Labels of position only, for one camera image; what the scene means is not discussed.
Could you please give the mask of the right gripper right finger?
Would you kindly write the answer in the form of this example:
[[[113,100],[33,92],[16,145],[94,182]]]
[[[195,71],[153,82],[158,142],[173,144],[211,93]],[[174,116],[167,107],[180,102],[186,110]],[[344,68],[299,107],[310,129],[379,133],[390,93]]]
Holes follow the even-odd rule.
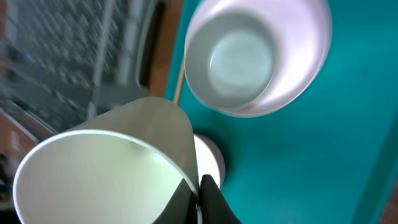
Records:
[[[204,224],[241,224],[209,174],[201,178],[200,206]]]

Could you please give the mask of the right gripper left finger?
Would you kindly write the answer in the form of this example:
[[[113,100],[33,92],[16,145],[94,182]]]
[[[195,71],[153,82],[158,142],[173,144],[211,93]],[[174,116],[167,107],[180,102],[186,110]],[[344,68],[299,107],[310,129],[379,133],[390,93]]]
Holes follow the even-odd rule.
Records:
[[[196,222],[197,203],[195,196],[186,181],[182,179],[154,224],[195,224]]]

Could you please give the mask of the white paper cup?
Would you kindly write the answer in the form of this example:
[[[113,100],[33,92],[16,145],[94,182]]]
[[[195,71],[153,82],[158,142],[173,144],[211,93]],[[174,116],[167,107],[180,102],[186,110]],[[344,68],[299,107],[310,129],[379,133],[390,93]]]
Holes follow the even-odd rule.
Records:
[[[12,189],[22,223],[153,223],[180,184],[198,198],[191,122],[145,97],[36,145]]]

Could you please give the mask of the grey bowl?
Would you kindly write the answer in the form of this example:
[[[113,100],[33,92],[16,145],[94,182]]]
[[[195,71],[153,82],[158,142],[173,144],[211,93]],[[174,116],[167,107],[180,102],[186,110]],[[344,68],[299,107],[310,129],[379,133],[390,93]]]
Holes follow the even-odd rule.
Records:
[[[327,1],[202,1],[185,37],[185,79],[208,108],[263,116],[311,84],[328,55],[331,33]]]

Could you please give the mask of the grey dishwasher rack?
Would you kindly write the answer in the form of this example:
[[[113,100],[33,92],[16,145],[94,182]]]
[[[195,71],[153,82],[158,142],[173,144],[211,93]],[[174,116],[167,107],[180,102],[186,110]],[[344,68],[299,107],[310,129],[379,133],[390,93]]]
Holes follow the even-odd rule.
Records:
[[[1,108],[60,133],[149,95],[166,1],[1,0]]]

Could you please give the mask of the small pink plate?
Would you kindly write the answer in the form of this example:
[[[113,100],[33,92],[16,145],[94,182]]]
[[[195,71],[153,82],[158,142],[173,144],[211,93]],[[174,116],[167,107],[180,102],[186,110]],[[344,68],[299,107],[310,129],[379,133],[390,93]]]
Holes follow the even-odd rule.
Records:
[[[219,147],[202,134],[194,134],[194,140],[199,182],[204,175],[210,175],[220,189],[226,175],[226,166]]]

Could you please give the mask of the wooden chopstick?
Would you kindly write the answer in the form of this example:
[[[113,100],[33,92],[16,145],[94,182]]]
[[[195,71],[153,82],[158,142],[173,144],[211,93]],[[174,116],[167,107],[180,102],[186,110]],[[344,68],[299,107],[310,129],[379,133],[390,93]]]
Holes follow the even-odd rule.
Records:
[[[179,75],[178,75],[178,80],[177,80],[177,85],[175,88],[175,93],[174,93],[174,100],[173,102],[177,105],[179,104],[180,101],[180,94],[182,91],[182,86],[184,82],[184,77],[185,77],[185,60],[182,60]]]

